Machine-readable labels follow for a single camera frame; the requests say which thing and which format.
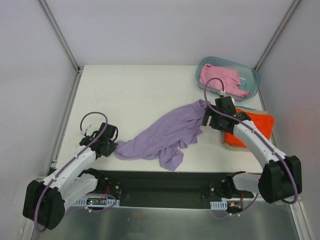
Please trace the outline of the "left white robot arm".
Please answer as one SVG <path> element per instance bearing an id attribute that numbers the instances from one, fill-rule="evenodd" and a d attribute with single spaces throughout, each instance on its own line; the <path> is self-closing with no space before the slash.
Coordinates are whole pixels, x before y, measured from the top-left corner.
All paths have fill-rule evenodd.
<path id="1" fill-rule="evenodd" d="M 74 156 L 61 168 L 27 188 L 22 215 L 36 226 L 53 230 L 66 211 L 82 196 L 93 192 L 108 198 L 110 187 L 103 172 L 89 165 L 100 157 L 109 157 L 116 149 L 118 128 L 103 122 L 92 135 L 85 135 Z"/>

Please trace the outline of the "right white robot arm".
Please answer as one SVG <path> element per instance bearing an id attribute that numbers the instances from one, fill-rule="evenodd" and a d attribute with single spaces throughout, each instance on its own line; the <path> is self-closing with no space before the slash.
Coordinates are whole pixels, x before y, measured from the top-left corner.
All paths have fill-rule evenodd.
<path id="1" fill-rule="evenodd" d="M 282 201 L 294 204 L 302 192 L 300 159 L 288 156 L 274 146 L 256 127 L 246 112 L 238 112 L 231 97 L 220 97 L 207 104 L 203 126 L 230 133 L 239 139 L 259 162 L 262 173 L 238 171 L 227 177 L 225 192 L 237 197 L 242 191 L 256 193 L 269 204 Z"/>

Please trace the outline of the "purple t shirt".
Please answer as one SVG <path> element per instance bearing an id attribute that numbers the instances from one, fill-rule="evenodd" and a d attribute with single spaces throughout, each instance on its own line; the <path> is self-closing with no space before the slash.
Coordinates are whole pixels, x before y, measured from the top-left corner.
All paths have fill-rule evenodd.
<path id="1" fill-rule="evenodd" d="M 174 172 L 183 162 L 184 153 L 198 142 L 207 103 L 199 99 L 171 110 L 129 141 L 118 141 L 114 154 L 118 159 L 159 160 L 162 168 Z"/>

